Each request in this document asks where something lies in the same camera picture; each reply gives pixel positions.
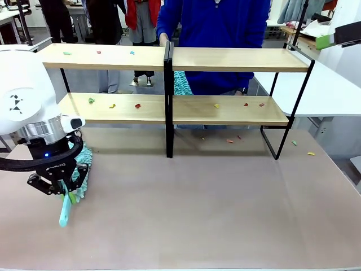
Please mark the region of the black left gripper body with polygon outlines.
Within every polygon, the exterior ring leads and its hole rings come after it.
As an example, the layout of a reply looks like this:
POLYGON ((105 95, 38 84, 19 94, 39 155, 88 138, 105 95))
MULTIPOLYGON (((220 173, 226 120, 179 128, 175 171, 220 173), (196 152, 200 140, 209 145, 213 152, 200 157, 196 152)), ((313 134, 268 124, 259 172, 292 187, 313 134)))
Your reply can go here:
POLYGON ((47 145, 43 138, 31 139, 27 145, 37 163, 29 181, 71 181, 76 168, 77 138, 64 137, 47 145))

